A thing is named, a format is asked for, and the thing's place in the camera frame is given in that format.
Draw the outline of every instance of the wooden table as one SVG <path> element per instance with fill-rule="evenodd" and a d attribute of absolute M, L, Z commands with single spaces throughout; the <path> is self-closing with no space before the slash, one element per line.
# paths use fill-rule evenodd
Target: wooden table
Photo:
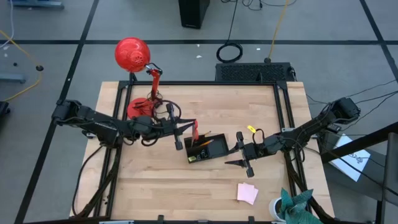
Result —
<path fill-rule="evenodd" d="M 97 111 L 112 115 L 117 86 L 117 82 L 103 82 Z M 299 126 L 311 118 L 303 83 L 288 83 L 288 88 L 294 121 Z M 149 91 L 147 85 L 133 86 L 132 99 L 146 97 Z M 266 136 L 280 130 L 271 86 L 161 85 L 159 91 L 164 99 L 180 105 L 182 118 L 198 120 L 200 134 L 210 130 L 212 134 L 225 133 L 229 148 L 236 143 L 237 131 L 243 132 L 245 143 L 252 141 L 247 125 L 262 128 Z M 280 99 L 284 105 L 282 92 Z M 308 147 L 318 150 L 314 140 Z M 84 160 L 97 148 L 97 140 L 88 140 Z M 95 155 L 83 171 L 76 198 L 78 211 L 98 188 L 104 152 Z M 164 215 L 165 220 L 238 221 L 254 216 L 256 221 L 272 220 L 269 202 L 279 197 L 282 187 L 289 190 L 282 153 L 253 161 L 255 176 L 250 179 L 245 169 L 224 164 L 239 158 L 240 153 L 235 153 L 189 164 L 185 150 L 175 149 L 172 136 L 160 139 L 152 147 L 144 147 L 140 141 L 132 146 L 124 145 L 111 218 L 156 220 L 158 215 Z M 303 167 L 308 188 L 314 189 L 313 196 L 334 216 L 320 156 L 306 151 Z M 259 189 L 253 206 L 236 200 L 238 183 L 243 182 Z"/>

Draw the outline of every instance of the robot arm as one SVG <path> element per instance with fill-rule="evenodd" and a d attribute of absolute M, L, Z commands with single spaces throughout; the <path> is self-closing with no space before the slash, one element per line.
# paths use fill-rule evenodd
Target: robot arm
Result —
<path fill-rule="evenodd" d="M 238 132 L 236 133 L 238 143 L 231 152 L 242 150 L 243 159 L 229 161 L 226 164 L 245 167 L 248 177 L 253 177 L 254 172 L 250 166 L 250 160 L 271 156 L 278 151 L 289 152 L 296 147 L 304 147 L 313 134 L 326 129 L 334 123 L 349 124 L 358 119 L 359 114 L 360 109 L 350 98 L 341 98 L 324 107 L 316 118 L 291 131 L 275 133 L 266 138 L 263 134 L 263 140 L 260 144 L 255 142 L 243 144 L 242 132 Z"/>
<path fill-rule="evenodd" d="M 138 116 L 129 121 L 121 121 L 108 115 L 99 113 L 75 100 L 59 100 L 52 118 L 57 125 L 69 125 L 84 129 L 97 136 L 100 144 L 115 148 L 121 144 L 123 138 L 132 142 L 140 137 L 144 141 L 156 140 L 174 135 L 176 147 L 182 148 L 179 136 L 192 125 L 195 119 L 180 119 L 174 116 L 173 105 L 166 105 L 167 112 L 172 119 L 161 118 L 156 123 L 150 116 Z M 188 123 L 177 128 L 177 123 Z"/>

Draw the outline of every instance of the red lamp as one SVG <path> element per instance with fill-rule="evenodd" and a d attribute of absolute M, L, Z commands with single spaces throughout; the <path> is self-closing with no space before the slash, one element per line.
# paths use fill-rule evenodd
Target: red lamp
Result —
<path fill-rule="evenodd" d="M 150 98 L 137 98 L 127 107 L 127 116 L 132 119 L 136 116 L 148 115 L 153 117 L 154 105 L 157 101 L 156 94 L 162 70 L 154 63 L 150 63 L 150 51 L 144 41 L 128 37 L 121 40 L 114 51 L 118 65 L 128 72 L 140 72 L 147 68 L 147 73 L 154 77 Z"/>

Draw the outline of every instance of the green plant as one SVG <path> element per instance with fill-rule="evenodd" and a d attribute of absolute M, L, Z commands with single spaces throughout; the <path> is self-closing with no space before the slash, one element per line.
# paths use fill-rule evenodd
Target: green plant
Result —
<path fill-rule="evenodd" d="M 307 201 L 312 197 L 313 190 L 306 190 L 301 194 L 290 197 L 289 193 L 282 188 L 280 197 L 282 204 L 278 211 L 278 217 L 284 219 L 286 224 L 322 224 L 310 212 L 305 210 Z"/>

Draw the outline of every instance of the red lamp base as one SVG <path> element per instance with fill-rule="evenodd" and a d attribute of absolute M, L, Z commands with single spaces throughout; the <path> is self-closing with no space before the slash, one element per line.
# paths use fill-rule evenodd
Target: red lamp base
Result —
<path fill-rule="evenodd" d="M 138 116 L 147 115 L 152 117 L 154 102 L 147 98 L 137 98 L 130 102 L 127 107 L 127 116 L 132 119 Z"/>

